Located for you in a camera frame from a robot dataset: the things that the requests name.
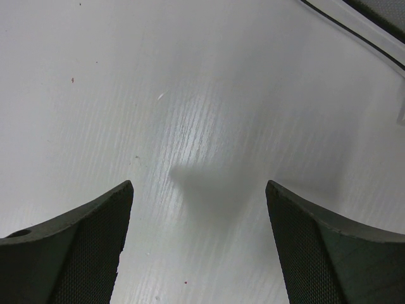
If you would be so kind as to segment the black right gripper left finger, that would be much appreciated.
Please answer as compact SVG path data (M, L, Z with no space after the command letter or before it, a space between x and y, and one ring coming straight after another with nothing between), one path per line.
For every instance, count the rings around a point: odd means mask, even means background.
M1 238L1 303L109 303L128 231L129 180Z

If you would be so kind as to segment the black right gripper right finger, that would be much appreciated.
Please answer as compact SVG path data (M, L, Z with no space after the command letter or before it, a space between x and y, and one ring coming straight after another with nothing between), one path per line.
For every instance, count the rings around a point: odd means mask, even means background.
M343 217L273 180L265 193L290 303L404 303L404 235Z

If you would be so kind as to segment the grey sneaker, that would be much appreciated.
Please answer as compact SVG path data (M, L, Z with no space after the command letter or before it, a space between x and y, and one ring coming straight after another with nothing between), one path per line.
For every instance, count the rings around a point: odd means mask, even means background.
M404 76L404 1L301 1Z

